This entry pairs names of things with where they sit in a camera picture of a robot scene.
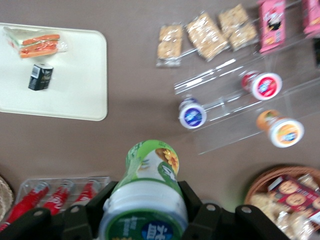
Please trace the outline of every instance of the green label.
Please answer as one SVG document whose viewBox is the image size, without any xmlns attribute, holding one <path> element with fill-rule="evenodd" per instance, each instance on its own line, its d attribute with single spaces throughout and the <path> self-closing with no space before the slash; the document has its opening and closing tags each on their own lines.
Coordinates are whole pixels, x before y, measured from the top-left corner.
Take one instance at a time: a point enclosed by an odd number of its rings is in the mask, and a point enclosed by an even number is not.
<svg viewBox="0 0 320 240">
<path fill-rule="evenodd" d="M 135 181 L 154 181 L 182 192 L 177 182 L 179 159 L 166 143 L 147 140 L 133 146 L 125 159 L 126 172 L 113 191 Z"/>
<path fill-rule="evenodd" d="M 115 217 L 105 231 L 106 240 L 180 240 L 183 230 L 167 214 L 140 209 Z"/>
</svg>

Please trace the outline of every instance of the yogurt lid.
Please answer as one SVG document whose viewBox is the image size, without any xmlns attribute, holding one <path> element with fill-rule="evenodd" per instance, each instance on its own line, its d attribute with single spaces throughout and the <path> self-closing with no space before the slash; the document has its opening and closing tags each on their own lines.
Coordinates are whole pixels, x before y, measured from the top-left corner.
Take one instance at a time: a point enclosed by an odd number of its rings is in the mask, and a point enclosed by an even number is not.
<svg viewBox="0 0 320 240">
<path fill-rule="evenodd" d="M 301 140 L 305 132 L 304 126 L 294 119 L 282 119 L 269 130 L 269 138 L 278 148 L 290 147 Z"/>
<path fill-rule="evenodd" d="M 113 216 L 102 220 L 101 240 L 180 240 L 184 232 L 173 217 L 153 209 L 129 210 Z"/>
<path fill-rule="evenodd" d="M 200 104 L 191 103 L 181 109 L 179 120 L 185 128 L 195 129 L 206 122 L 207 113 Z"/>
<path fill-rule="evenodd" d="M 282 79 L 278 74 L 261 73 L 252 83 L 252 94 L 258 100 L 268 100 L 276 96 L 281 88 Z"/>
</svg>

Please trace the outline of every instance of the packaged cracker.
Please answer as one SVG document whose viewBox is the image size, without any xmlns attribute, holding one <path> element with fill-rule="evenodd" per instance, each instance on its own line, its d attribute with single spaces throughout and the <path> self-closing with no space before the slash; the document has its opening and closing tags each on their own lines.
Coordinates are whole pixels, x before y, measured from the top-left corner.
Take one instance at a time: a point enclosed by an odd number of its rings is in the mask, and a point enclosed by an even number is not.
<svg viewBox="0 0 320 240">
<path fill-rule="evenodd" d="M 275 224 L 291 240 L 308 240 L 315 231 L 310 220 L 298 212 L 281 212 Z"/>
<path fill-rule="evenodd" d="M 234 51 L 259 41 L 256 27 L 241 4 L 218 15 L 223 35 Z"/>
<path fill-rule="evenodd" d="M 256 193 L 251 197 L 250 204 L 259 208 L 274 223 L 281 212 L 291 211 L 289 206 L 274 201 L 268 193 Z"/>
<path fill-rule="evenodd" d="M 305 174 L 298 178 L 298 181 L 303 185 L 313 189 L 314 191 L 319 190 L 318 184 L 315 182 L 314 178 L 310 174 Z"/>
<path fill-rule="evenodd" d="M 206 12 L 190 22 L 186 30 L 199 55 L 207 61 L 229 47 L 227 39 Z"/>
<path fill-rule="evenodd" d="M 180 24 L 161 27 L 157 49 L 157 67 L 177 67 L 180 65 L 182 36 L 183 27 Z"/>
<path fill-rule="evenodd" d="M 320 31 L 320 4 L 318 0 L 302 0 L 304 33 Z"/>
<path fill-rule="evenodd" d="M 269 187 L 278 203 L 289 206 L 312 222 L 320 224 L 320 195 L 288 175 L 278 177 Z"/>
<path fill-rule="evenodd" d="M 285 0 L 260 0 L 259 25 L 261 30 L 260 53 L 271 50 L 286 39 Z"/>
</svg>

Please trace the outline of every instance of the yogurt cup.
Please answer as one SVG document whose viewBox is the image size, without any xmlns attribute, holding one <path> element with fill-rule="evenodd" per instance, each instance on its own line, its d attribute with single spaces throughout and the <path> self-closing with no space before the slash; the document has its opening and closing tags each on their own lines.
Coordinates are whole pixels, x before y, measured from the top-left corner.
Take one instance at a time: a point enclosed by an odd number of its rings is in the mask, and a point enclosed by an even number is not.
<svg viewBox="0 0 320 240">
<path fill-rule="evenodd" d="M 143 141 L 128 152 L 125 166 L 104 203 L 99 239 L 180 240 L 188 215 L 176 152 L 162 141 Z"/>
<path fill-rule="evenodd" d="M 179 106 L 179 121 L 187 129 L 196 129 L 207 120 L 204 107 L 193 97 L 183 100 Z"/>
<path fill-rule="evenodd" d="M 278 74 L 272 72 L 250 71 L 243 76 L 241 85 L 256 99 L 264 101 L 273 98 L 280 92 L 282 79 Z"/>
<path fill-rule="evenodd" d="M 304 135 L 304 126 L 297 120 L 281 116 L 276 110 L 267 110 L 261 113 L 256 125 L 264 130 L 273 145 L 278 148 L 290 147 L 301 140 Z"/>
</svg>

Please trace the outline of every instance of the red drink bottle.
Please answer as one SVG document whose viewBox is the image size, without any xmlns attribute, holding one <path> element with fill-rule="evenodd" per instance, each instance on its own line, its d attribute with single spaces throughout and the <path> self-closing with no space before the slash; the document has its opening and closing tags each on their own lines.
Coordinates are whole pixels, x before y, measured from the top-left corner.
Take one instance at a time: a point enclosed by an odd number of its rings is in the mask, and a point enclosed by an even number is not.
<svg viewBox="0 0 320 240">
<path fill-rule="evenodd" d="M 72 205 L 86 205 L 91 199 L 93 199 L 99 192 L 101 183 L 96 180 L 89 180 L 84 186 L 79 197 L 74 201 Z"/>
<path fill-rule="evenodd" d="M 72 181 L 64 180 L 46 201 L 46 203 L 43 205 L 43 208 L 49 209 L 51 215 L 56 215 L 59 213 L 61 207 L 66 203 L 74 185 L 75 184 Z"/>
<path fill-rule="evenodd" d="M 49 192 L 50 185 L 45 181 L 40 181 L 23 199 L 11 210 L 6 222 L 0 226 L 0 232 L 15 220 L 20 218 L 27 211 L 33 209 L 40 200 Z"/>
</svg>

